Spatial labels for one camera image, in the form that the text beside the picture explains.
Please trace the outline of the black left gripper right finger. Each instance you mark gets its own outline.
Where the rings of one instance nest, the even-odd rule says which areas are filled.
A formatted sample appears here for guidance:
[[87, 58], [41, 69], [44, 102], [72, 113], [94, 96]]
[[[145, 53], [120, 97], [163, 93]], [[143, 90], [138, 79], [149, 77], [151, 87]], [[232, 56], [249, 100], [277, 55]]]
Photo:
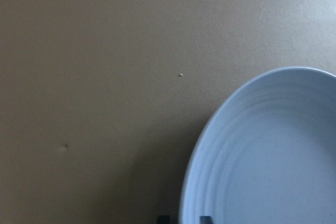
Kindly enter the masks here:
[[213, 224], [213, 220], [211, 216], [200, 216], [200, 224]]

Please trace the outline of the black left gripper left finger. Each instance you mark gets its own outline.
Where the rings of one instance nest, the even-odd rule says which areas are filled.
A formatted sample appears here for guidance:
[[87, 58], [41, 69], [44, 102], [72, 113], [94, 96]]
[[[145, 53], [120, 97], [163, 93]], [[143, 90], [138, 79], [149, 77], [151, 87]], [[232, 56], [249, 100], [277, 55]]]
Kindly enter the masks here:
[[169, 215], [158, 216], [156, 224], [170, 224], [170, 216]]

